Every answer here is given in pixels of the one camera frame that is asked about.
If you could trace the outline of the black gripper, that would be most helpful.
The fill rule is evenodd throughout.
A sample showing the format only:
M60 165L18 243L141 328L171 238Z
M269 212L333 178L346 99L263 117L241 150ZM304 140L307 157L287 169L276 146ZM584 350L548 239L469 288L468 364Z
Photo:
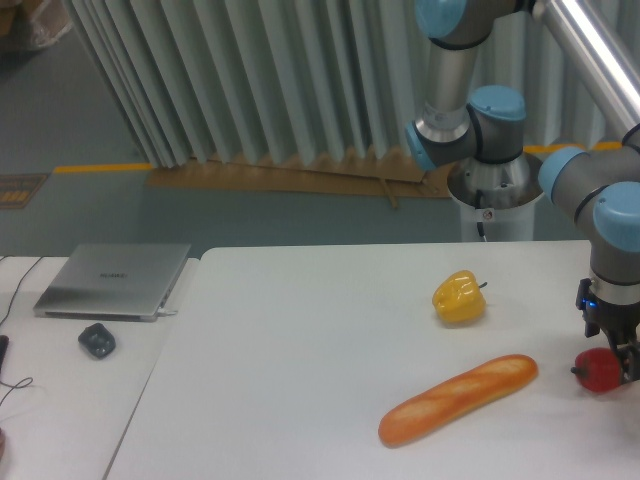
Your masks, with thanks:
M621 383L638 381L639 284L613 284L600 277L581 279L576 308L585 322L585 336L604 333L610 348L617 350Z

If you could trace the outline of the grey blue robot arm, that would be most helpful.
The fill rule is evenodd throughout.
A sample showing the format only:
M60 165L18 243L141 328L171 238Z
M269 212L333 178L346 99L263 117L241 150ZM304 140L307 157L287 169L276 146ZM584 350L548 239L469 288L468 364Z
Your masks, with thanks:
M590 242L576 305L586 335L607 338L620 382L631 383L639 377L639 70L600 11L589 1L417 2L433 50L425 107L406 139L427 171L469 158L501 165L521 154L516 95L491 108L487 94L466 94L478 47L497 19L520 11L550 31L621 141L596 154L562 148L542 163L538 182Z

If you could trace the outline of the person's hand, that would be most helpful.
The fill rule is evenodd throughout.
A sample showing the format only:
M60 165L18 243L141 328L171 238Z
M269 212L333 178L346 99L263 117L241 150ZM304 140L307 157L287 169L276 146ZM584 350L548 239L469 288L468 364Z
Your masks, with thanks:
M7 436L5 430L0 430L0 459L2 460L5 456L7 446Z

